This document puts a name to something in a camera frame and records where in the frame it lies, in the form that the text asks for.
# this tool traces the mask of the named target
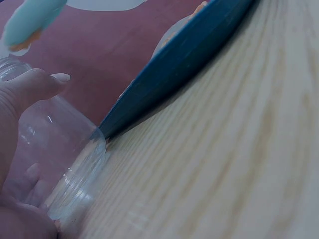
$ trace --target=red surface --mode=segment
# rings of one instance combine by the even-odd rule
[[[148,0],[128,11],[85,11],[66,6],[21,60],[49,73],[72,77],[63,96],[98,125],[118,96],[150,60],[165,32],[192,14],[202,0]],[[0,29],[22,3],[0,3]],[[58,162],[66,170],[72,162]],[[45,158],[15,160],[15,178],[34,162],[51,170]]]

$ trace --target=fingernail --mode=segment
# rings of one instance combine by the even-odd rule
[[[53,74],[51,76],[53,76],[55,79],[57,79],[61,82],[67,82],[71,79],[70,75],[64,74],[64,73],[57,73],[57,74]]]

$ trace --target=hand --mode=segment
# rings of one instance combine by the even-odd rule
[[[28,107],[39,100],[46,100],[60,93],[70,76],[48,75],[32,69],[8,82],[0,82],[0,238],[50,239],[57,237],[57,229],[45,212],[35,206],[24,204],[3,188],[17,146],[18,120]],[[32,189],[38,179],[38,165],[27,170],[19,194]]]

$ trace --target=finger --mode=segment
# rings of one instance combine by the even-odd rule
[[[51,186],[44,180],[39,180],[33,190],[29,193],[24,203],[39,207],[50,195]]]
[[[40,179],[40,166],[38,163],[33,164],[27,169],[21,179],[7,179],[4,183],[3,190],[13,196],[20,202],[24,202],[30,192],[34,189]]]
[[[0,83],[0,96],[19,117],[23,111],[39,100],[47,100],[59,94],[70,79],[67,74],[48,75],[40,69],[32,69],[7,82]]]

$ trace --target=bottle neck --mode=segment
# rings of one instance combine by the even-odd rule
[[[31,66],[13,57],[0,58],[0,81],[9,81],[27,72]]]

